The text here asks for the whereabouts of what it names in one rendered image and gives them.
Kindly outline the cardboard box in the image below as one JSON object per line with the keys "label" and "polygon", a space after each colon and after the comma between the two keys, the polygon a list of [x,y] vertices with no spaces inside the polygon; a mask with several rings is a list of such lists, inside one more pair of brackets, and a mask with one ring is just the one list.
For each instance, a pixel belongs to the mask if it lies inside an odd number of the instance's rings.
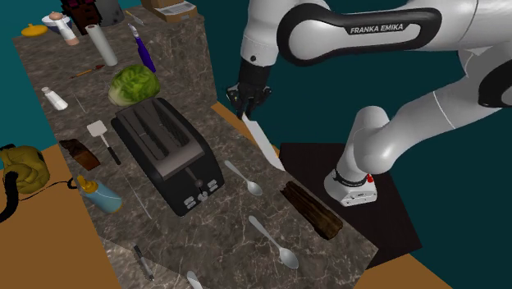
{"label": "cardboard box", "polygon": [[166,23],[177,23],[198,15],[197,7],[186,0],[140,0],[142,6]]}

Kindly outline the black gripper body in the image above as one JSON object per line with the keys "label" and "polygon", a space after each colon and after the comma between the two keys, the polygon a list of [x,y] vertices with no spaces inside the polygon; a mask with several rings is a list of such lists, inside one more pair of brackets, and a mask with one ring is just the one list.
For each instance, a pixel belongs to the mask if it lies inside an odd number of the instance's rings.
{"label": "black gripper body", "polygon": [[256,91],[268,87],[267,80],[271,69],[271,66],[261,67],[243,58],[241,59],[238,88],[245,101],[252,97]]}

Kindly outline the brown rectangular block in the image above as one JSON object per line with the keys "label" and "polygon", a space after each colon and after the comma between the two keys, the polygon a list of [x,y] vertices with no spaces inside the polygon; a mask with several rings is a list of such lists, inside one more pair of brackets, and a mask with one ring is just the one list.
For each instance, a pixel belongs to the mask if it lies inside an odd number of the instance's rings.
{"label": "brown rectangular block", "polygon": [[91,171],[100,165],[98,158],[79,140],[60,140],[59,144],[87,171]]}

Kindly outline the silver utensil tip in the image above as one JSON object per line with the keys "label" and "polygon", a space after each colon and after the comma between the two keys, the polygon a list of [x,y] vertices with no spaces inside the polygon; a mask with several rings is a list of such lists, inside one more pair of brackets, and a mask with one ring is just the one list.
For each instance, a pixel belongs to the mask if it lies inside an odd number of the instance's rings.
{"label": "silver utensil tip", "polygon": [[200,283],[194,272],[188,271],[186,274],[186,278],[193,289],[203,289],[202,284]]}

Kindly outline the long thin metal skewer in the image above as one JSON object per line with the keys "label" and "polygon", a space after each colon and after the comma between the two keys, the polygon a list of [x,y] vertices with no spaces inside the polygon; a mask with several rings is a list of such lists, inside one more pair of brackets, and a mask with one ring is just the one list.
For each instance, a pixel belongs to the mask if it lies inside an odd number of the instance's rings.
{"label": "long thin metal skewer", "polygon": [[147,210],[146,206],[144,205],[144,203],[142,202],[141,198],[139,197],[138,193],[135,191],[134,187],[130,184],[128,178],[126,177],[125,173],[122,171],[121,168],[118,168],[118,171],[120,172],[120,174],[123,176],[123,178],[125,179],[126,183],[128,184],[128,186],[130,187],[131,191],[133,192],[135,198],[138,200],[139,202],[139,205],[140,207],[142,208],[142,210],[145,212],[145,214],[148,216],[148,218],[150,220],[153,220],[152,216],[150,215],[149,211]]}

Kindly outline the black toaster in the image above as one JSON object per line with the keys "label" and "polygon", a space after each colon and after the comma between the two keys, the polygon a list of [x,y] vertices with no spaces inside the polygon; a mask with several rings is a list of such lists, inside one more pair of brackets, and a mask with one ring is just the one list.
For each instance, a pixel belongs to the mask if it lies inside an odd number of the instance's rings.
{"label": "black toaster", "polygon": [[123,108],[111,125],[177,216],[225,184],[208,142],[165,99],[152,97]]}

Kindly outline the green lettuce head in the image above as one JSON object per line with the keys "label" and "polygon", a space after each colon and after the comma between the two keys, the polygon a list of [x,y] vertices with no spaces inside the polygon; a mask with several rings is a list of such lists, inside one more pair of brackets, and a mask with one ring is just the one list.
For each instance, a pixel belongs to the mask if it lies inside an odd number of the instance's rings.
{"label": "green lettuce head", "polygon": [[117,72],[112,78],[109,101],[126,107],[156,96],[161,85],[156,75],[144,65],[131,65]]}

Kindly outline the dark red box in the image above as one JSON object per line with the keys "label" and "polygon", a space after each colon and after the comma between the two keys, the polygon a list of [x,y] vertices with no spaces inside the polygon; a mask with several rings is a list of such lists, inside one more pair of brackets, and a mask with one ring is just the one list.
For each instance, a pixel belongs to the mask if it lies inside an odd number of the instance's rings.
{"label": "dark red box", "polygon": [[95,0],[60,0],[62,13],[69,16],[82,35],[88,34],[88,25],[98,25],[100,15]]}

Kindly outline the large silver spoon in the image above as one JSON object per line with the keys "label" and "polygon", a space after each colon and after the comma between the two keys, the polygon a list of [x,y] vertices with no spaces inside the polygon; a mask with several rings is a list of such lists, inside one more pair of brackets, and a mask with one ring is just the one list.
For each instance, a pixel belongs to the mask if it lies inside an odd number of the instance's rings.
{"label": "large silver spoon", "polygon": [[298,269],[299,268],[299,261],[296,255],[289,249],[282,247],[279,245],[274,238],[269,234],[269,232],[264,228],[264,226],[256,219],[255,216],[249,215],[248,216],[249,222],[259,231],[261,232],[271,243],[273,243],[278,251],[279,251],[279,258],[280,261],[288,268],[292,269]]}

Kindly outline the blue bottle yellow cap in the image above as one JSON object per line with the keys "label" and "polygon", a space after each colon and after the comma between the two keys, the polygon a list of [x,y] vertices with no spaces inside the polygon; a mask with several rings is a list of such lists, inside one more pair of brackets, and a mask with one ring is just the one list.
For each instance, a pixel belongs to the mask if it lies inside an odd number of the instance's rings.
{"label": "blue bottle yellow cap", "polygon": [[81,175],[77,177],[77,181],[84,196],[104,213],[116,213],[121,208],[121,197],[102,182],[88,181]]}

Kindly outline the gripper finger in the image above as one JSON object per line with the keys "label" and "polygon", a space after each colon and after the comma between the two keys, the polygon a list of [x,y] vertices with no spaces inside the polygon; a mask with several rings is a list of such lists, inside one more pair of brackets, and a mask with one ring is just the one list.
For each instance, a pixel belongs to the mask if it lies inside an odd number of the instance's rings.
{"label": "gripper finger", "polygon": [[249,116],[251,116],[257,106],[263,105],[271,94],[272,89],[270,87],[256,91],[253,96],[249,98]]}
{"label": "gripper finger", "polygon": [[238,85],[233,85],[226,90],[226,96],[231,106],[236,110],[236,116],[241,119],[245,112],[245,99],[241,96]]}

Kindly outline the yellow lid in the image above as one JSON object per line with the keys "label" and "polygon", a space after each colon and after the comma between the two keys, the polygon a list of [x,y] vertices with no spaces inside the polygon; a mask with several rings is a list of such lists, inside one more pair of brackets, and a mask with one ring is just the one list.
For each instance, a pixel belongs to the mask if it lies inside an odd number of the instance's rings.
{"label": "yellow lid", "polygon": [[21,34],[27,38],[38,37],[48,32],[46,25],[33,25],[29,23],[22,31]]}

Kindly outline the purple handled knife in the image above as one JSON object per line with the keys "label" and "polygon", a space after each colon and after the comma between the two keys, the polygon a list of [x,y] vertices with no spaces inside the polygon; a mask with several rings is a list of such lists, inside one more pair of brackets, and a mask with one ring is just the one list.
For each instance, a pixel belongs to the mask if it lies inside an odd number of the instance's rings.
{"label": "purple handled knife", "polygon": [[151,72],[155,72],[156,68],[153,64],[153,60],[150,57],[149,51],[145,47],[143,40],[140,38],[138,30],[132,24],[128,24],[128,26],[130,28],[131,33],[133,34],[133,36],[135,38],[135,42],[138,45],[138,54],[139,54],[141,61]]}

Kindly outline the silver kitchen knife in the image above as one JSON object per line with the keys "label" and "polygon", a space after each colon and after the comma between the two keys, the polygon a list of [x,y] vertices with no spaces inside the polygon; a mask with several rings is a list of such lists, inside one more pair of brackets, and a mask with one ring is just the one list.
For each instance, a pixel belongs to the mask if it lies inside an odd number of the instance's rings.
{"label": "silver kitchen knife", "polygon": [[250,134],[254,138],[261,152],[263,153],[265,159],[273,167],[284,172],[286,169],[284,168],[281,160],[278,158],[276,150],[271,145],[269,139],[265,135],[260,125],[256,121],[249,120],[245,113],[243,113],[242,115],[242,121],[248,128]]}

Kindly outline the dark robot stand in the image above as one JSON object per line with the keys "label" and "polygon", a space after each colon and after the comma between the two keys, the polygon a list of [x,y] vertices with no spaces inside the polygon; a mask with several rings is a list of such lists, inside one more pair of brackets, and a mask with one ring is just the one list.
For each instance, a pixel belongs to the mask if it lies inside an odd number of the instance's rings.
{"label": "dark robot stand", "polygon": [[282,143],[279,158],[291,176],[378,248],[370,268],[420,249],[422,243],[390,173],[373,177],[377,200],[372,203],[344,207],[328,195],[324,178],[344,148],[341,143]]}

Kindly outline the white paper towel roll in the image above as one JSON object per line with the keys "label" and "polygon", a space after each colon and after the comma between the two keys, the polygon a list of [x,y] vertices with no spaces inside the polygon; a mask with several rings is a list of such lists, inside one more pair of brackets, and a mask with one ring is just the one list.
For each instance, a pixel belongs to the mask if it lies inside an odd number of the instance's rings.
{"label": "white paper towel roll", "polygon": [[117,56],[112,50],[107,38],[105,37],[99,25],[87,25],[85,27],[89,37],[94,43],[96,49],[109,67],[113,67],[118,63]]}

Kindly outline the small silver spoon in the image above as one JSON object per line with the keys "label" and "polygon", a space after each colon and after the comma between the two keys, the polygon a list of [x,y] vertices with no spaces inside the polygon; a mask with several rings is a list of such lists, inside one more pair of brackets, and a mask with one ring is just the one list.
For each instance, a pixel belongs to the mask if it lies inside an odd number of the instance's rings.
{"label": "small silver spoon", "polygon": [[247,190],[249,193],[251,193],[252,195],[262,195],[263,194],[263,190],[262,188],[257,184],[255,183],[254,181],[251,181],[249,180],[248,178],[246,178],[240,170],[238,170],[234,165],[233,163],[231,163],[229,160],[225,160],[224,161],[225,165],[230,169],[232,170],[236,175],[238,175],[239,177],[241,177],[246,185],[247,185]]}

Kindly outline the black pen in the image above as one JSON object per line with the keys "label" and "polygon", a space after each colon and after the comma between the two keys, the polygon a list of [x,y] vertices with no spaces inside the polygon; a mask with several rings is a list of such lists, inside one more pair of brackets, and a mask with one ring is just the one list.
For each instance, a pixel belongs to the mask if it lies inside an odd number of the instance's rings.
{"label": "black pen", "polygon": [[144,271],[145,271],[146,275],[148,276],[149,280],[151,282],[153,282],[155,280],[155,277],[153,275],[153,271],[149,267],[149,265],[148,265],[144,255],[143,255],[142,251],[140,250],[140,248],[137,245],[133,245],[133,249],[134,249],[135,253],[137,254],[139,262],[142,265],[142,268],[144,269]]}

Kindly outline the small silver knife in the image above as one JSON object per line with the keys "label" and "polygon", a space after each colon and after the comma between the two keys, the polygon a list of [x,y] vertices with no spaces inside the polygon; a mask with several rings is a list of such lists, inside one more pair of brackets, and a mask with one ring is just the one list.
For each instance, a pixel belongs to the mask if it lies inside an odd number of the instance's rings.
{"label": "small silver knife", "polygon": [[142,26],[145,26],[144,22],[137,16],[133,15],[132,13],[130,13],[129,11],[125,11],[125,13],[130,16],[136,23],[138,23],[139,25],[142,25]]}

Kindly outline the grey cylinder container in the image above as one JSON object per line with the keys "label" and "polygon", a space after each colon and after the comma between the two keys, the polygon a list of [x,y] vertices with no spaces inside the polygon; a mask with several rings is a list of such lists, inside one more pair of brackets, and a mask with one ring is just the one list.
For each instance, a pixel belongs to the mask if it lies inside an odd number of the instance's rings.
{"label": "grey cylinder container", "polygon": [[101,27],[117,25],[125,19],[118,0],[95,0],[95,6],[100,15],[99,25]]}

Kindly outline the white salt shaker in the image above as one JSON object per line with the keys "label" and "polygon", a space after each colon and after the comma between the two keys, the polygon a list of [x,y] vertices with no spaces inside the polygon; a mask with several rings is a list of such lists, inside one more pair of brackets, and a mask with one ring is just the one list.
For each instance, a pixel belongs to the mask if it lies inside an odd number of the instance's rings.
{"label": "white salt shaker", "polygon": [[62,111],[68,107],[68,103],[49,87],[43,87],[41,91],[56,110]]}

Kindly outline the thin brown brush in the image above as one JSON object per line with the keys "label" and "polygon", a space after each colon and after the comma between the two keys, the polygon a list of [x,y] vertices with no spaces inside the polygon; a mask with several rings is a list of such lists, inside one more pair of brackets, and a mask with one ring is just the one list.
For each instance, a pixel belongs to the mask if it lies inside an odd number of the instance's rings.
{"label": "thin brown brush", "polygon": [[93,71],[99,70],[99,69],[103,68],[104,66],[105,66],[105,65],[103,65],[103,64],[102,64],[102,65],[96,65],[95,67],[93,67],[93,68],[91,68],[91,69],[88,69],[87,71],[82,71],[82,72],[80,72],[80,73],[77,73],[77,74],[75,74],[75,75],[71,76],[71,77],[70,77],[70,79],[75,79],[75,78],[77,78],[77,77],[80,77],[80,76],[86,75],[86,74],[91,73],[91,72],[93,72]]}

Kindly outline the dark brown wooden block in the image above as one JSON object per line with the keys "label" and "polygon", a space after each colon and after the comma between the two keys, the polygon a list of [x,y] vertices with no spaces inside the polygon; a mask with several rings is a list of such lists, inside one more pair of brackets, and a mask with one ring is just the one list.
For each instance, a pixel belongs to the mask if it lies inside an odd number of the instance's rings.
{"label": "dark brown wooden block", "polygon": [[331,210],[293,181],[288,181],[281,193],[323,239],[331,240],[343,228],[343,222]]}

